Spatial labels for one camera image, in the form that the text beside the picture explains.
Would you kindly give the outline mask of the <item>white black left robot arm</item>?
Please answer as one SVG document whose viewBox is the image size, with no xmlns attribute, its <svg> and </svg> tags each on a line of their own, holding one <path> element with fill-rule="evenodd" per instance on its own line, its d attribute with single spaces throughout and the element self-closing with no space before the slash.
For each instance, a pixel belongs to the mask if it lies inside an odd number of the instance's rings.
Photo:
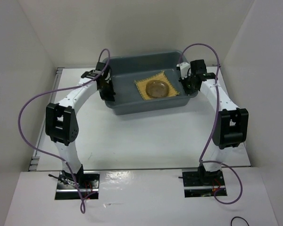
<svg viewBox="0 0 283 226">
<path fill-rule="evenodd" d="M 114 102 L 115 92 L 111 79 L 112 69 L 98 62 L 94 70 L 86 71 L 75 89 L 57 103 L 49 103 L 45 114 L 45 133 L 58 149 L 62 161 L 62 179 L 73 188 L 84 184 L 83 165 L 78 155 L 75 140 L 79 134 L 77 113 L 89 97 L 99 92 L 104 101 Z"/>
</svg>

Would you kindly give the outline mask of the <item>yellow woven placemat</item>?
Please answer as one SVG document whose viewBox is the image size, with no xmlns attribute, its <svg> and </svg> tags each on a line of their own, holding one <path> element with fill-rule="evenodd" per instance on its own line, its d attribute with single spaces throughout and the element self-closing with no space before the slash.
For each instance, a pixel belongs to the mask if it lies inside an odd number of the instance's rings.
<svg viewBox="0 0 283 226">
<path fill-rule="evenodd" d="M 167 97 L 175 97 L 175 96 L 178 96 L 180 94 L 180 92 L 171 84 L 170 80 L 167 78 L 167 76 L 165 74 L 165 71 L 161 71 L 161 72 L 157 73 L 156 75 L 150 76 L 150 77 L 148 77 L 146 79 L 142 79 L 142 80 L 139 80 L 139 81 L 134 81 L 134 83 L 135 83 L 135 85 L 136 85 L 136 87 L 137 87 L 141 97 L 144 100 L 154 99 L 154 98 L 149 97 L 146 94 L 146 91 L 145 91 L 147 82 L 149 82 L 151 80 L 164 81 L 164 82 L 166 82 L 169 85 L 169 93 L 168 93 Z"/>
</svg>

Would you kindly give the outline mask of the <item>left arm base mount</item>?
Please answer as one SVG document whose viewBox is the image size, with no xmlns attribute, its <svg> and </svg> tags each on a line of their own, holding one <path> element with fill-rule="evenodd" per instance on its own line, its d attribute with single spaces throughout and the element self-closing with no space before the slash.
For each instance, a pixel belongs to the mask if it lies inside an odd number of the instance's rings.
<svg viewBox="0 0 283 226">
<path fill-rule="evenodd" d="M 57 180 L 55 200 L 79 200 L 79 194 L 72 180 L 65 178 L 62 172 L 58 176 L 48 174 Z M 78 185 L 83 198 L 98 199 L 100 174 L 93 171 L 85 171 L 83 181 Z"/>
</svg>

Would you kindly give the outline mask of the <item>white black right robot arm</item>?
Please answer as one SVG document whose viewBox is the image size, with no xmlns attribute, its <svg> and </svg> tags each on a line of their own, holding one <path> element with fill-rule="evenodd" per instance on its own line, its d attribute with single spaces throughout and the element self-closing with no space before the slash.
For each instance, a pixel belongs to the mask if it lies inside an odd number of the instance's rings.
<svg viewBox="0 0 283 226">
<path fill-rule="evenodd" d="M 249 112 L 235 104 L 223 90 L 218 72 L 209 73 L 204 60 L 177 64 L 187 95 L 202 93 L 215 111 L 213 128 L 200 155 L 197 180 L 208 185 L 221 174 L 222 163 L 231 148 L 245 142 Z"/>
</svg>

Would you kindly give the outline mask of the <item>grey plastic bin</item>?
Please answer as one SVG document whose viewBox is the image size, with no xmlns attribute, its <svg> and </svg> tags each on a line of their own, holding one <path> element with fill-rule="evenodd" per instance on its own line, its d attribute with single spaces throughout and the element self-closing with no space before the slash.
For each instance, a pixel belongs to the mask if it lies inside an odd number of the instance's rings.
<svg viewBox="0 0 283 226">
<path fill-rule="evenodd" d="M 106 101 L 108 108 L 115 115 L 141 113 L 167 108 L 181 107 L 196 97 L 198 92 L 186 95 L 181 82 L 181 74 L 176 70 L 181 51 L 166 50 L 135 56 L 112 57 L 109 65 L 112 69 L 111 79 L 114 87 L 115 101 Z M 175 97 L 144 100 L 135 84 L 136 81 L 164 72 L 171 85 L 179 92 Z"/>
</svg>

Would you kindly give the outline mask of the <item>clear glass plate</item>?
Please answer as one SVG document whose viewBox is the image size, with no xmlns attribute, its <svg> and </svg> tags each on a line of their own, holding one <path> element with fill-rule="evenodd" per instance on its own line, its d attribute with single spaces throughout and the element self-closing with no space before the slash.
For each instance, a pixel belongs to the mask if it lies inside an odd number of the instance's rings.
<svg viewBox="0 0 283 226">
<path fill-rule="evenodd" d="M 147 82 L 145 91 L 151 98 L 163 98 L 168 96 L 169 85 L 164 81 L 151 80 Z"/>
</svg>

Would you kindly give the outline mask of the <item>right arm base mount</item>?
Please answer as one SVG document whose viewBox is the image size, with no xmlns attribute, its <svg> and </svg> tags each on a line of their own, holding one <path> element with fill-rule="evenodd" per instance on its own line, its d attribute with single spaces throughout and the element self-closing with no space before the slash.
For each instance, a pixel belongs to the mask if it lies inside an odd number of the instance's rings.
<svg viewBox="0 0 283 226">
<path fill-rule="evenodd" d="M 206 172 L 203 167 L 186 169 L 178 177 L 183 182 L 185 198 L 227 196 L 225 180 L 221 170 Z"/>
</svg>

